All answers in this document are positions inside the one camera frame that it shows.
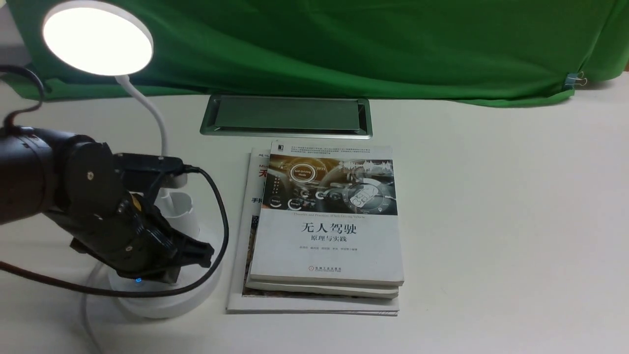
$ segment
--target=black cable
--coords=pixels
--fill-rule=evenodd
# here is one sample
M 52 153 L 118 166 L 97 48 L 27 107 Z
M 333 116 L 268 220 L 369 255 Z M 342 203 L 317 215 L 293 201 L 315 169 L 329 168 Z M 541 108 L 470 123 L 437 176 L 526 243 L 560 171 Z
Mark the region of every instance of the black cable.
M 190 285 L 187 285 L 185 287 L 173 289 L 173 290 L 152 291 L 152 292 L 128 292 L 128 291 L 86 287 L 84 285 L 70 283 L 64 280 L 59 280 L 56 278 L 47 277 L 45 275 L 33 273 L 32 271 L 28 271 L 28 270 L 16 267 L 14 265 L 10 265 L 2 261 L 0 261 L 0 270 L 7 271 L 11 274 L 15 274 L 19 277 L 33 280 L 38 283 L 52 285 L 54 287 L 64 288 L 67 290 L 72 290 L 72 291 L 80 292 L 83 294 L 110 296 L 110 297 L 124 297 L 124 298 L 133 298 L 133 299 L 174 296 L 174 295 L 183 294 L 185 292 L 188 292 L 192 289 L 199 287 L 207 279 L 209 279 L 212 276 L 212 274 L 214 274 L 218 266 L 221 264 L 221 261 L 223 260 L 223 257 L 225 255 L 225 251 L 227 250 L 227 244 L 229 243 L 230 226 L 229 226 L 229 222 L 227 221 L 227 211 L 225 210 L 225 204 L 223 204 L 221 193 L 219 193 L 218 187 L 216 186 L 216 183 L 214 182 L 214 180 L 212 180 L 212 177 L 210 177 L 210 175 L 207 172 L 203 171 L 203 169 L 199 167 L 190 166 L 190 165 L 186 165 L 185 173 L 199 173 L 203 175 L 203 177 L 205 177 L 205 179 L 208 181 L 210 187 L 212 187 L 212 190 L 214 191 L 214 195 L 216 196 L 216 201 L 218 202 L 218 208 L 221 211 L 221 218 L 223 219 L 223 229 L 225 230 L 225 234 L 223 236 L 223 244 L 221 245 L 220 251 L 218 251 L 218 255 L 216 256 L 214 263 L 209 267 L 208 271 L 201 278 L 199 278 L 199 280 L 197 280 L 196 282 Z
M 0 72 L 8 72 L 11 74 L 16 74 L 22 77 L 29 79 L 35 86 L 37 87 L 37 91 L 40 94 L 39 102 L 32 107 L 24 108 L 23 110 L 12 111 L 4 117 L 4 128 L 9 130 L 14 127 L 15 116 L 20 113 L 32 112 L 38 110 L 43 103 L 43 84 L 42 80 L 32 71 L 28 70 L 25 67 L 15 66 L 15 65 L 0 65 Z

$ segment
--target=green backdrop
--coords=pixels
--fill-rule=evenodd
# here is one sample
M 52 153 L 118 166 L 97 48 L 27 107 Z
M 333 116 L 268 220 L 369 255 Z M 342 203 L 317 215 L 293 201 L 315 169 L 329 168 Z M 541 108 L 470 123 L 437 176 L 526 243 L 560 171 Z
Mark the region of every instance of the green backdrop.
M 112 0 L 150 29 L 131 76 L 146 94 L 440 98 L 543 105 L 568 73 L 616 77 L 629 59 L 628 0 Z M 124 96 L 57 60 L 41 36 L 59 0 L 8 0 L 47 99 Z M 14 77 L 24 97 L 36 92 Z

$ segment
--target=white book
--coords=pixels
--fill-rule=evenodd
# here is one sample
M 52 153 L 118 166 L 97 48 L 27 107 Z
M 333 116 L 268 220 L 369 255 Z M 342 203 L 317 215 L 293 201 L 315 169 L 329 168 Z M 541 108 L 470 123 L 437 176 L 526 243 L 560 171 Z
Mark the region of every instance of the white book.
M 274 142 L 250 280 L 402 285 L 393 172 L 390 147 Z
M 397 316 L 397 299 L 355 299 L 295 292 L 255 290 L 245 287 L 248 264 L 260 215 L 269 150 L 254 149 L 248 168 L 236 258 L 228 297 L 228 313 L 339 313 Z

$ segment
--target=black robotic arm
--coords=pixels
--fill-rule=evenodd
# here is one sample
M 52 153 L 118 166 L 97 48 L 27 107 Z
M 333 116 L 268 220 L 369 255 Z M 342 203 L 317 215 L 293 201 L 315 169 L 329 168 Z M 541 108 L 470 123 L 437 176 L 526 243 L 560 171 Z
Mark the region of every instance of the black robotic arm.
M 0 225 L 42 213 L 73 236 L 73 249 L 121 277 L 174 283 L 182 266 L 198 264 L 210 268 L 209 278 L 225 253 L 228 228 L 218 189 L 207 173 L 176 157 L 114 155 L 107 144 L 85 135 L 15 126 L 16 112 L 0 129 Z M 220 205 L 225 240 L 214 263 L 210 244 L 173 229 L 153 204 L 160 188 L 185 173 L 203 174 Z M 6 263 L 0 262 L 0 268 L 24 276 Z M 192 285 L 187 291 L 196 287 Z M 105 289 L 90 294 L 157 297 L 184 289 L 154 296 Z

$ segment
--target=white cable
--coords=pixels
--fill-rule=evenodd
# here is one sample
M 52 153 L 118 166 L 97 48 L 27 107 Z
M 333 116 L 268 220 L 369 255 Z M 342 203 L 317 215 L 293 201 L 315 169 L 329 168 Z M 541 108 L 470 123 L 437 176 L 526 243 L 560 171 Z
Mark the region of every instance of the white cable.
M 96 279 L 96 275 L 98 275 L 99 271 L 103 268 L 103 264 L 101 262 L 97 262 L 92 269 L 92 272 L 87 277 L 85 282 L 85 286 L 91 287 L 92 283 Z M 87 294 L 81 294 L 81 301 L 79 303 L 79 315 L 81 317 L 81 326 L 85 330 L 87 337 L 89 337 L 90 342 L 92 343 L 94 353 L 104 354 L 103 348 L 98 343 L 96 336 L 94 336 L 94 331 L 92 330 L 92 326 L 89 324 L 89 316 L 87 315 Z
M 166 123 L 164 122 L 164 116 L 159 112 L 159 109 L 153 104 L 153 102 L 149 101 L 146 96 L 144 96 L 141 92 L 138 91 L 129 80 L 129 75 L 120 75 L 116 76 L 116 82 L 118 82 L 125 91 L 131 95 L 131 97 L 138 100 L 144 107 L 146 107 L 153 117 L 155 117 L 155 121 L 157 121 L 157 125 L 159 126 L 159 133 L 162 136 L 162 156 L 168 156 L 168 138 L 166 134 Z

